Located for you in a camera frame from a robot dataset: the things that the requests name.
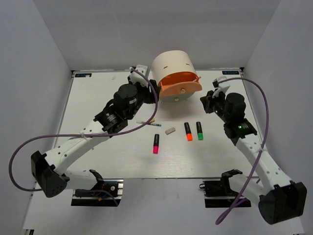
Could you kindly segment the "green clear pen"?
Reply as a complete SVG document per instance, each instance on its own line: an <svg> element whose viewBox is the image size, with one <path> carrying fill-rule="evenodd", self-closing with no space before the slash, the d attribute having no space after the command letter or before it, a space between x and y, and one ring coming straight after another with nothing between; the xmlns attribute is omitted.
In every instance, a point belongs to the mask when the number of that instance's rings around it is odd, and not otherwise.
<svg viewBox="0 0 313 235"><path fill-rule="evenodd" d="M141 125L151 125L151 126L156 126L156 127L161 127L161 124L154 123L154 122L144 122L144 121L136 121L136 124L141 124Z"/></svg>

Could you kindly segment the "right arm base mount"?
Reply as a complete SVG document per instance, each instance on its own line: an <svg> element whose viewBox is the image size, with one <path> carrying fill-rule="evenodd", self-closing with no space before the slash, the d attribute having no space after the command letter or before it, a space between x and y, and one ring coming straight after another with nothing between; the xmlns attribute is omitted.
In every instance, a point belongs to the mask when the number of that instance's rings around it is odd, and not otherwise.
<svg viewBox="0 0 313 235"><path fill-rule="evenodd" d="M229 208L235 201L238 192L230 189L229 178L242 174L233 169L224 172L219 179L203 180L199 188L204 191L204 203L206 208Z"/></svg>

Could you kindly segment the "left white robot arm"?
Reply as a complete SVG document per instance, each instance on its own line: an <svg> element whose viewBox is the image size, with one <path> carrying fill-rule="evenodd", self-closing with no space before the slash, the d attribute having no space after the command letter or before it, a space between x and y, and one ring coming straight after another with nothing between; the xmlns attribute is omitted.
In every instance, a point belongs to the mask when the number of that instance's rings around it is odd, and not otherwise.
<svg viewBox="0 0 313 235"><path fill-rule="evenodd" d="M155 80L148 82L141 78L129 80L119 87L105 108L85 127L78 137L45 153L31 155L32 175L46 197L51 198L65 189L99 195L104 191L104 179L95 170L69 171L68 168L85 153L98 144L109 140L113 134L127 127L140 107L158 101L160 87Z"/></svg>

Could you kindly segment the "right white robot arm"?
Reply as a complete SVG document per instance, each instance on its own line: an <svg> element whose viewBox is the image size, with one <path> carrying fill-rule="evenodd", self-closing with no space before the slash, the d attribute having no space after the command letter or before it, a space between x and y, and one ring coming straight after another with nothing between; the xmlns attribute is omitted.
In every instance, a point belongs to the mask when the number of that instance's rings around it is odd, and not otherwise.
<svg viewBox="0 0 313 235"><path fill-rule="evenodd" d="M224 172L219 190L226 195L241 194L255 204L268 224L276 224L303 214L307 189L295 183L261 147L256 129L245 117L245 98L238 93L209 91L200 98L207 114L215 113L224 122L224 132L252 166L261 184L237 169Z"/></svg>

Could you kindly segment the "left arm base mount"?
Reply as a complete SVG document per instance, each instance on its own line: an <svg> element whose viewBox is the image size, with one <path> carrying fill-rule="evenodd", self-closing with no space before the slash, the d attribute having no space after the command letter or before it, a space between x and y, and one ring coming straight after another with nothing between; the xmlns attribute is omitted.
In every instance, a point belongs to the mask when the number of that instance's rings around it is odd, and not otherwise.
<svg viewBox="0 0 313 235"><path fill-rule="evenodd" d="M73 191L71 206L77 207L117 207L123 194L124 180L102 180L92 189Z"/></svg>

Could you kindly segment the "orange top drawer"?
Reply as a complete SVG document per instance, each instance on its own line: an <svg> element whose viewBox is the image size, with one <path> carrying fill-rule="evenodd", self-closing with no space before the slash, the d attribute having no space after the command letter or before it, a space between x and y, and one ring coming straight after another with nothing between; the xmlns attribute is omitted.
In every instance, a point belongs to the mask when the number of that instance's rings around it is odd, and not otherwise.
<svg viewBox="0 0 313 235"><path fill-rule="evenodd" d="M159 94L176 95L201 91L202 86L200 82L193 82L197 77L197 74L194 72L176 72L170 74L158 83L161 86Z"/></svg>

